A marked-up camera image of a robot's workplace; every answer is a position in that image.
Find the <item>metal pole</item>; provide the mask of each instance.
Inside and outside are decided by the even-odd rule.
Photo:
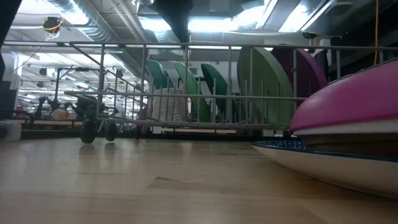
[[[55,82],[55,96],[54,96],[54,101],[55,101],[55,100],[58,100],[58,89],[59,89],[59,86],[60,86],[61,71],[62,71],[61,68],[58,68],[58,69],[57,69],[57,80],[56,80],[56,82]]]
[[[384,52],[382,50],[379,51],[379,64],[384,65]]]
[[[297,49],[293,49],[293,94],[297,97]],[[294,110],[297,108],[297,102],[294,104]]]
[[[170,77],[167,77],[167,94],[170,93]],[[169,120],[169,97],[166,99],[166,121]]]
[[[199,94],[200,94],[200,90],[201,90],[201,81],[200,81],[200,78],[199,78],[198,82],[199,82],[199,84],[198,84],[198,86],[199,86],[199,88],[198,88],[198,95],[199,95]],[[199,110],[199,108],[200,108],[200,99],[195,99],[195,100],[198,101],[198,114],[197,114],[197,117],[198,117],[198,123],[199,123],[199,120],[200,120],[200,110]]]
[[[136,87],[135,86],[133,87],[133,91],[132,92],[136,93]],[[132,118],[131,119],[134,119],[135,107],[136,107],[136,97],[133,96],[132,97]]]
[[[142,48],[142,77],[141,77],[141,93],[144,93],[144,80],[145,80],[145,65],[146,65],[146,57],[147,55],[147,46],[144,45]],[[144,102],[144,96],[140,97],[140,103],[139,103],[139,110],[140,113],[142,112],[142,103]]]
[[[340,62],[340,50],[336,50],[336,71],[337,71],[337,80],[341,79],[341,62]]]
[[[188,94],[188,46],[185,46],[185,81],[184,81],[184,94]],[[184,114],[183,114],[183,120],[186,118],[186,112],[187,112],[187,106],[188,106],[188,98],[185,98],[185,104],[184,104]]]
[[[160,86],[160,94],[163,93],[162,86]],[[160,97],[160,102],[159,102],[159,114],[157,115],[157,119],[160,120],[160,113],[162,112],[162,97]]]
[[[249,96],[253,95],[253,48],[250,48],[250,80],[249,80]],[[254,100],[250,101],[250,114],[252,116],[252,124],[254,124]]]
[[[250,94],[248,94],[248,80],[244,81],[244,87],[245,87],[246,96],[248,96],[248,95],[250,96]],[[247,120],[249,119],[249,114],[250,114],[248,100],[244,101],[244,109],[246,110],[246,122],[247,122]]]
[[[226,87],[226,92],[229,94],[229,86]],[[223,102],[226,102],[226,114],[225,114],[226,121],[225,122],[232,123],[232,105],[231,105],[231,100],[226,100],[226,101],[223,101]]]
[[[105,58],[105,45],[102,45],[101,48],[101,60],[99,63],[99,83],[98,83],[98,92],[102,92],[104,89],[104,58]],[[98,95],[98,100],[97,100],[97,110],[96,110],[96,115],[100,115],[100,107],[102,104],[102,95]]]
[[[228,47],[228,95],[232,95],[232,47]],[[232,100],[228,100],[229,122],[232,123]]]
[[[150,79],[150,87],[149,87],[149,89],[150,89],[150,93],[154,93],[154,91],[155,91],[155,83],[154,83],[154,77],[152,77],[151,79]],[[150,100],[150,106],[149,106],[149,116],[150,117],[152,117],[152,113],[153,113],[153,111],[154,111],[154,96],[150,96],[150,97],[148,97],[148,102],[149,102],[149,100]]]
[[[118,78],[116,77],[114,80],[114,90],[118,90]],[[116,108],[116,96],[113,98],[113,108]]]
[[[277,82],[278,85],[278,96],[280,96],[280,83]],[[278,100],[278,121],[280,121],[280,100]]]
[[[174,121],[174,106],[175,106],[175,96],[173,97],[172,121]]]
[[[216,94],[216,79],[214,79],[213,93]],[[213,122],[216,122],[216,99],[213,99]]]
[[[64,91],[66,95],[106,95],[106,96],[163,96],[167,95],[160,93],[120,93],[120,92],[97,92],[97,91]],[[188,98],[217,98],[217,99],[243,99],[243,100],[286,100],[286,101],[304,101],[307,98],[304,97],[284,97],[284,96],[227,96],[227,95],[197,95],[197,94],[169,94],[169,97],[188,97]]]
[[[242,100],[239,99],[239,122],[241,122],[242,120]]]
[[[126,83],[126,93],[128,92],[129,84]],[[127,96],[124,97],[124,118],[127,118]]]
[[[261,80],[261,96],[264,96],[264,80]],[[262,123],[266,122],[266,101],[262,100]]]

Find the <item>pipe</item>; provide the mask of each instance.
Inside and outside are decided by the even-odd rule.
[[[48,3],[55,6],[62,14],[74,14],[81,11],[88,19],[89,22],[85,26],[95,26],[96,28],[79,28],[79,30],[87,35],[91,40],[97,42],[119,42],[121,39],[112,30],[109,24],[103,19],[101,14],[95,7],[87,0],[47,0]],[[120,59],[128,70],[130,70],[137,78],[141,74],[140,71],[140,58],[137,57],[141,54],[140,50],[129,49],[125,50],[122,54],[112,54],[113,57]]]
[[[195,94],[158,94],[158,93],[110,93],[98,91],[64,91],[66,95],[113,95],[113,96],[157,96],[157,97],[189,97],[189,98],[211,98],[211,99],[242,99],[242,100],[287,100],[304,101],[304,97],[284,96],[228,96],[228,95],[195,95]]]
[[[109,3],[111,3],[111,6],[113,9],[116,11],[116,13],[119,15],[120,19],[124,22],[124,24],[127,26],[129,31],[132,33],[135,39],[137,40],[142,40],[140,35],[136,32],[135,28],[130,24],[130,22],[126,19],[126,17],[123,15],[122,11],[120,10],[119,6],[114,2],[114,0],[110,0]]]
[[[66,29],[95,29],[96,26],[89,25],[62,25]],[[10,29],[43,29],[42,24],[13,24]]]
[[[147,37],[145,36],[145,33],[141,29],[141,25],[137,22],[137,18],[134,17],[130,11],[130,9],[127,7],[126,3],[123,0],[117,0],[123,11],[126,13],[127,17],[130,19],[132,22],[133,26],[136,28],[138,31],[139,35],[144,41],[147,41]]]

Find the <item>fluorescent light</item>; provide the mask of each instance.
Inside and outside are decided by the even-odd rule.
[[[170,25],[166,23],[163,19],[149,19],[146,17],[139,18],[142,28],[151,30],[154,32],[162,32],[165,30],[172,30]]]
[[[19,94],[18,96],[21,96],[21,97],[24,97],[24,98],[28,98],[28,99],[36,99],[36,96],[34,96],[34,95],[29,95],[29,94],[27,94],[27,95],[21,95],[21,94]]]
[[[88,85],[86,83],[74,83],[74,84],[82,88],[88,88]]]
[[[232,28],[230,30],[238,30],[241,26],[257,25],[265,11],[266,6],[257,6],[239,13],[232,20]]]
[[[20,93],[55,93],[55,90],[18,90]]]
[[[76,78],[72,78],[72,77],[70,77],[68,75],[63,76],[62,79],[66,79],[66,78],[70,79],[71,81],[76,81]]]
[[[252,24],[258,27],[262,26],[268,19],[277,0],[270,0],[267,6],[258,6],[245,10],[231,18],[214,18],[214,17],[193,17],[188,22],[188,30],[193,32],[228,32],[237,30],[239,27],[250,26]],[[139,17],[141,26],[144,29],[153,32],[164,32],[172,30],[171,27],[160,18],[151,19],[148,17]]]
[[[290,13],[279,32],[297,32],[308,21],[309,13],[304,5],[299,4]]]
[[[278,2],[278,0],[264,0],[264,5],[267,6],[267,9],[264,12],[264,14],[262,15],[262,17],[258,20],[256,29],[264,26],[264,24],[267,22],[269,16],[273,12],[277,2]]]
[[[308,29],[335,1],[336,0],[330,0],[326,3],[325,6],[321,8],[321,10],[319,10],[319,12],[317,12],[315,16],[313,16],[300,30],[303,31]]]
[[[26,98],[29,98],[29,99],[36,99],[36,96],[30,95],[30,94],[26,95],[25,97],[26,97]]]
[[[194,32],[227,32],[231,30],[231,19],[191,19],[188,30]]]

